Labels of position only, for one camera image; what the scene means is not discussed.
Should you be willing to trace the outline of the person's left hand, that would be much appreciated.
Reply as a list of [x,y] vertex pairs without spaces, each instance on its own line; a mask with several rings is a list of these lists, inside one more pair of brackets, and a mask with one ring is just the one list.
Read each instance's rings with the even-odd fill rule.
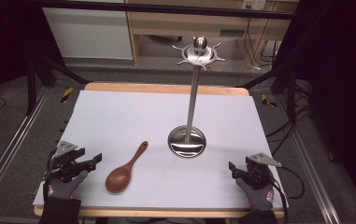
[[51,180],[45,183],[45,198],[70,200],[77,187],[84,181],[87,176],[88,172],[84,170],[68,183],[53,177]]

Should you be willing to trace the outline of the black horizontal frame bar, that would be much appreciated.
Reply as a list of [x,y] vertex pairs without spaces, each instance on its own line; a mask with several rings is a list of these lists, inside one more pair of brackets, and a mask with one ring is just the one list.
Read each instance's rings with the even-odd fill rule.
[[297,14],[292,12],[226,9],[226,8],[217,9],[214,7],[183,7],[183,6],[106,3],[106,2],[72,1],[72,0],[21,0],[21,1],[39,7],[69,8],[69,9],[203,15],[203,16],[256,18],[256,19],[273,19],[273,20],[289,20],[289,21],[294,20],[298,17]]

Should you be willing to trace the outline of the metal floor rail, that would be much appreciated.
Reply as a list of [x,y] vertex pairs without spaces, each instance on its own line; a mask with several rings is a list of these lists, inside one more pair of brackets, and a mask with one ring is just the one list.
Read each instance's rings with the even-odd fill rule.
[[9,165],[13,161],[23,140],[29,133],[33,123],[36,120],[38,113],[41,111],[43,104],[49,95],[49,92],[50,87],[42,87],[40,89],[39,95],[35,98],[35,105],[32,111],[24,117],[23,121],[20,124],[20,127],[14,133],[12,139],[9,141],[4,153],[0,158],[0,182],[4,177]]
[[324,187],[320,175],[317,172],[313,162],[309,158],[304,142],[297,131],[292,132],[292,139],[298,158],[302,163],[306,173],[308,184],[317,201],[320,212],[326,224],[341,224],[339,215],[329,197],[329,194]]

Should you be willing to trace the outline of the white power strip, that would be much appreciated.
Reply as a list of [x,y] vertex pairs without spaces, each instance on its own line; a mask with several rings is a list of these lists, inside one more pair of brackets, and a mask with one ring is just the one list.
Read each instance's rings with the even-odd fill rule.
[[266,0],[243,0],[242,9],[263,10]]

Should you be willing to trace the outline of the black stand legs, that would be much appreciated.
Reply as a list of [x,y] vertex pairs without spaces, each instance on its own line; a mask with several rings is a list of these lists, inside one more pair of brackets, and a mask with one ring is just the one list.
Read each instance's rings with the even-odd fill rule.
[[52,86],[56,79],[51,70],[57,70],[63,75],[70,77],[79,84],[91,83],[90,80],[81,77],[46,56],[31,58],[27,63],[27,90],[28,90],[28,107],[27,115],[30,115],[36,107],[36,77],[39,77],[44,86]]
[[285,88],[288,88],[287,93],[287,116],[289,121],[295,122],[296,113],[295,113],[295,104],[294,104],[294,95],[295,95],[295,72],[290,64],[282,64],[279,66],[274,66],[269,72],[256,77],[252,81],[239,85],[239,88],[250,89],[257,84],[266,81],[270,77],[275,77],[274,83],[272,84],[271,91],[273,93],[282,93]]

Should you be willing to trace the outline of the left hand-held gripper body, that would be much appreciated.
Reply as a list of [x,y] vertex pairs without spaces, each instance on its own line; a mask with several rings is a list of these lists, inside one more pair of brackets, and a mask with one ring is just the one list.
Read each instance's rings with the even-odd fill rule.
[[75,166],[78,164],[72,160],[74,150],[78,146],[66,141],[61,141],[59,145],[50,153],[46,169],[46,179],[51,180],[56,177],[65,183],[70,182],[79,172],[75,172]]

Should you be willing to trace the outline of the steel utensil stand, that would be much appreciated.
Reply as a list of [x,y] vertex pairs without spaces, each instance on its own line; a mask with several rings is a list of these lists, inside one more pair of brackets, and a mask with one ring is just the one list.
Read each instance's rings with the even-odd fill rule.
[[225,59],[220,58],[216,51],[219,45],[210,47],[204,36],[195,36],[190,45],[184,48],[174,47],[181,52],[182,61],[180,63],[189,63],[193,66],[187,123],[176,127],[167,138],[167,144],[171,151],[181,158],[198,157],[206,148],[205,135],[193,126],[194,110],[201,71],[206,70],[209,64],[216,61],[225,62]]

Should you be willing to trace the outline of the black curtain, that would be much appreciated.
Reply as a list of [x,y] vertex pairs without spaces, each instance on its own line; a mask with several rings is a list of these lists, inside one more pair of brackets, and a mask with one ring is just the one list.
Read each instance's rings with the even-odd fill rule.
[[356,0],[299,0],[275,66],[311,84],[329,144],[356,186]]
[[0,0],[0,84],[26,74],[30,50],[64,63],[42,7]]

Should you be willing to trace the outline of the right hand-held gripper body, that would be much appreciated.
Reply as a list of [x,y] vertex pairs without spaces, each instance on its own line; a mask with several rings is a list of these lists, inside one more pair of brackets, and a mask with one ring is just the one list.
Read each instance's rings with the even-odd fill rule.
[[282,164],[264,153],[246,157],[247,176],[245,182],[253,189],[262,189],[271,178],[269,166],[281,167]]

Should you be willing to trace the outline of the brown wooden spoon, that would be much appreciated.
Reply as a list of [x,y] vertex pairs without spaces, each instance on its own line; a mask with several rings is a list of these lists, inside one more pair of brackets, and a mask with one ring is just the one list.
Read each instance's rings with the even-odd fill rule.
[[120,166],[109,173],[105,182],[108,192],[120,193],[128,187],[132,177],[132,168],[136,160],[147,149],[148,145],[149,143],[147,141],[142,142],[133,158],[131,158],[123,166]]

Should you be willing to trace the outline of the white cabinet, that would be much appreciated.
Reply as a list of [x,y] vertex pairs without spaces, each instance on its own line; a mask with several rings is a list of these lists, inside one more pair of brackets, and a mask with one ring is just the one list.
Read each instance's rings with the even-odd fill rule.
[[124,12],[47,7],[43,11],[63,57],[133,59]]

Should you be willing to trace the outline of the yellow black hazard tape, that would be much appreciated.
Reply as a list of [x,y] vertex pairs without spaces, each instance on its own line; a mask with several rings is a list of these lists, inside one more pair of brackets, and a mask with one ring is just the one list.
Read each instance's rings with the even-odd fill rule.
[[63,97],[61,99],[61,103],[65,103],[67,101],[67,99],[69,98],[71,92],[72,92],[73,88],[72,87],[68,87],[64,90],[64,94]]
[[269,101],[267,100],[266,94],[262,94],[262,104],[263,104],[263,105],[268,105],[268,106],[271,106],[271,107],[278,107],[278,105],[277,105],[276,103],[269,102]]

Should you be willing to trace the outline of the white table cover sheet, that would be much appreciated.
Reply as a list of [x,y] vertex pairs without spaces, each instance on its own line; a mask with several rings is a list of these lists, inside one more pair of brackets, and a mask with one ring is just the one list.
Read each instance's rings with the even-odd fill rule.
[[[235,184],[228,162],[244,168],[246,157],[270,152],[250,96],[200,95],[193,124],[206,137],[198,157],[174,154],[167,137],[187,120],[186,94],[82,91],[62,136],[103,159],[79,185],[76,196],[87,208],[244,210],[248,199]],[[114,169],[126,164],[142,142],[128,187],[107,191]]]

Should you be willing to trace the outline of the person's right hand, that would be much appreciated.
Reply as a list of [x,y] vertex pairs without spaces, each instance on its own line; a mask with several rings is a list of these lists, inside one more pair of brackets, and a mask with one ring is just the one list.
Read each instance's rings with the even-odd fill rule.
[[261,188],[251,188],[242,178],[238,178],[235,183],[244,190],[252,212],[271,211],[274,201],[274,188],[271,184]]

